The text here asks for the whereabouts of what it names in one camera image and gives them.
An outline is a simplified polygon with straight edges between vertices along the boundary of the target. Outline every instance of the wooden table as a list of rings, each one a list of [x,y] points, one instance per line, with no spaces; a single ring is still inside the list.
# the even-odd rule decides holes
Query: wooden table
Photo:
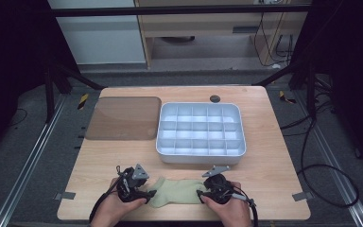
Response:
[[[157,96],[166,102],[209,102],[218,95],[221,102],[234,103],[241,112],[247,152],[240,163],[223,175],[241,182],[243,190],[255,199],[260,219],[307,219],[306,201],[294,201],[302,192],[272,110],[267,91],[254,86],[200,87],[122,87],[104,89],[100,97]],[[84,139],[66,192],[76,193],[73,200],[60,203],[60,219],[88,219],[96,200],[105,192],[116,166],[124,170],[141,164],[153,185],[161,176],[169,180],[202,179],[212,165],[163,163],[155,148],[155,139],[140,141],[102,141]],[[218,220],[204,204],[168,204],[161,208],[144,205],[129,213],[125,220]]]

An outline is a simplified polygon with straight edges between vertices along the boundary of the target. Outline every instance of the aluminum rail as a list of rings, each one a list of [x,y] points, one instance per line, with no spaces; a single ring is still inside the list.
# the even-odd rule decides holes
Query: aluminum rail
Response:
[[[303,93],[293,91],[296,99],[298,100],[298,103],[300,104],[302,111],[304,114],[308,114],[308,111],[306,110],[305,105],[305,97]],[[324,137],[322,130],[318,125],[315,125],[313,129],[313,133],[316,137],[318,146],[320,148],[320,153],[323,156],[323,159],[325,160],[326,164],[336,167],[338,169],[342,169],[336,156],[334,155],[332,149],[329,147],[328,142],[326,138]],[[353,186],[350,184],[349,180],[344,177],[343,175],[337,173],[336,171],[331,170],[332,177],[335,180],[335,184],[340,192],[341,197],[344,199],[344,201],[348,204],[355,198],[355,190]],[[363,204],[360,200],[358,202],[348,208],[350,211],[350,214],[353,217],[353,220],[355,224],[358,227],[363,227]]]
[[[65,95],[60,95],[56,106],[55,115],[53,116],[51,121],[46,123],[43,127],[43,131],[41,132],[40,137],[38,138],[33,150],[29,154],[28,159],[22,169],[22,172],[17,178],[14,186],[11,188],[11,191],[6,198],[5,203],[2,205],[0,209],[0,227],[5,227],[8,225],[11,215],[13,214],[13,211],[17,206],[17,203],[19,202],[20,198],[23,195],[23,192],[26,189],[28,180],[30,179],[43,153],[43,149],[48,142],[49,136],[51,135],[56,123],[58,122],[65,99]]]

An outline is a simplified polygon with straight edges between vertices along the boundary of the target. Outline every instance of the black strap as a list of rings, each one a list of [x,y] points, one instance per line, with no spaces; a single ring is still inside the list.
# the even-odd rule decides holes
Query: black strap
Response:
[[[89,218],[89,221],[91,223],[91,221],[93,221],[93,218],[95,216],[95,212],[96,210],[98,209],[99,205],[101,204],[101,202],[103,202],[107,197],[108,197],[109,194],[107,193],[104,193],[102,194],[101,197],[99,197],[99,199],[96,201],[95,205],[94,205],[94,208],[93,210],[91,211],[91,214],[90,214],[90,218]]]

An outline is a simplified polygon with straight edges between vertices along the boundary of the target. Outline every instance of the white cabinet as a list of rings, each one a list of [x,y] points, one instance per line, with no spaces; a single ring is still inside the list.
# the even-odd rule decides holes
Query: white cabinet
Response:
[[[134,7],[132,0],[48,2],[52,9]],[[80,68],[88,65],[99,68],[96,66],[146,63],[136,16],[59,17],[57,20]]]

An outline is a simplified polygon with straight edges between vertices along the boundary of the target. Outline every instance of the wrist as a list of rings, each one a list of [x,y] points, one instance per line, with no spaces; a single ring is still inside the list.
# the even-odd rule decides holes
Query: wrist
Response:
[[[91,221],[91,227],[113,227],[119,222],[119,219],[112,216],[98,215]]]

